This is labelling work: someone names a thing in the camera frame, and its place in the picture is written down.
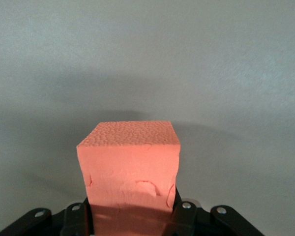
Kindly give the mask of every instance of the gray wall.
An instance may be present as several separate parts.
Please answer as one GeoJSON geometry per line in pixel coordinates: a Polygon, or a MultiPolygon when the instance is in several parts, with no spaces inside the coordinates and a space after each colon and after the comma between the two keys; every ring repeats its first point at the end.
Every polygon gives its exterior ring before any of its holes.
{"type": "Polygon", "coordinates": [[[85,197],[99,122],[147,119],[183,197],[295,236],[295,0],[0,0],[0,230],[85,197]]]}

